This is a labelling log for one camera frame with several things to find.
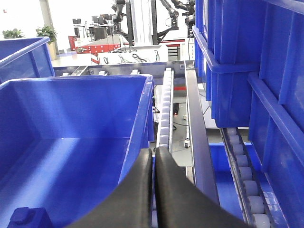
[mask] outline blue bin wall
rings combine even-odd
[[[152,90],[152,76],[0,85],[0,226],[16,208],[44,207],[61,228],[103,201],[153,133]]]
[[[249,139],[290,227],[303,227],[304,133],[257,73],[253,88]]]
[[[304,15],[276,5],[268,5],[259,77],[302,131],[304,131],[303,37]]]
[[[208,26],[201,26],[204,12],[200,9],[196,17],[200,24],[193,31],[209,67],[206,93],[212,101],[212,118],[218,127],[249,126],[251,88],[247,79],[249,72],[259,69],[266,3],[209,1],[205,12]],[[197,61],[199,72],[202,62],[203,58]]]
[[[49,56],[49,38],[0,41],[0,83],[15,78],[55,76]]]

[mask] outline roller conveyor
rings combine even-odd
[[[222,128],[220,132],[225,143],[244,221],[257,228],[274,228],[274,221],[238,129]]]

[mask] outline computer monitor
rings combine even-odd
[[[73,24],[81,24],[81,19],[73,19]]]
[[[98,24],[103,25],[104,24],[104,18],[103,17],[98,17]]]
[[[98,24],[98,16],[92,16],[93,23]]]
[[[109,14],[101,14],[101,17],[103,17],[105,20],[111,20]]]

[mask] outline metal track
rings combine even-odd
[[[203,110],[193,61],[185,61],[187,109],[195,185],[219,204],[215,173],[210,154]]]

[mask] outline crate rim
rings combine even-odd
[[[5,39],[1,40],[1,42],[10,42],[10,41],[16,41],[16,40],[33,40],[34,43],[16,51],[15,53],[0,59],[0,68],[6,66],[7,64],[13,62],[17,58],[20,58],[21,56],[25,55],[28,52],[33,51],[34,49],[48,43],[50,41],[49,37],[36,37],[36,38],[18,38],[18,39]]]

